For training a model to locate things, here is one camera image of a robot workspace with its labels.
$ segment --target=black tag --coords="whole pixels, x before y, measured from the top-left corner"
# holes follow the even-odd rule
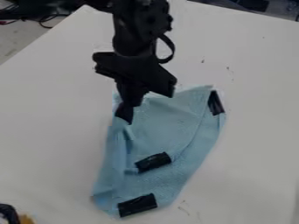
[[[155,154],[135,163],[139,170],[139,173],[156,169],[167,164],[171,164],[171,158],[167,155],[166,152]]]
[[[155,195],[151,193],[149,195],[144,195],[135,199],[118,203],[117,206],[120,216],[125,217],[131,214],[138,214],[156,208],[157,204]]]
[[[209,100],[208,100],[208,106],[211,110],[211,113],[216,116],[221,113],[225,113],[225,110],[222,107],[220,98],[215,90],[213,90],[210,94]]]

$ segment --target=white tabletop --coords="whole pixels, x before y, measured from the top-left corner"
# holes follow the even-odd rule
[[[289,223],[299,177],[299,26],[172,1],[179,86],[213,84],[227,120],[176,202],[122,223]],[[90,194],[114,82],[92,53],[111,49],[111,15],[82,7],[0,66],[0,201],[37,224],[116,223]]]

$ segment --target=light blue towel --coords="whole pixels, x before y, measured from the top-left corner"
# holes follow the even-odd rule
[[[168,206],[215,144],[225,114],[212,115],[211,87],[196,87],[173,98],[145,98],[132,125],[114,117],[106,155],[94,185],[94,203],[119,217],[117,204],[153,193],[158,207]],[[171,164],[138,173],[135,162],[166,152]]]

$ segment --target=microfiber cloth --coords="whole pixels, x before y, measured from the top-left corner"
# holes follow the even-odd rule
[[[212,87],[145,97],[131,125],[114,117],[94,185],[97,207],[123,217],[168,206],[203,163],[225,121]]]

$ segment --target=robotic arm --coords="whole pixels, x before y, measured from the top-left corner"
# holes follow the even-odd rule
[[[164,34],[171,30],[172,17],[166,0],[114,0],[114,52],[97,52],[95,71],[115,80],[122,103],[115,115],[132,123],[134,107],[149,91],[173,96],[177,79],[160,64],[173,58],[175,46]],[[166,59],[156,56],[161,39],[172,50]]]

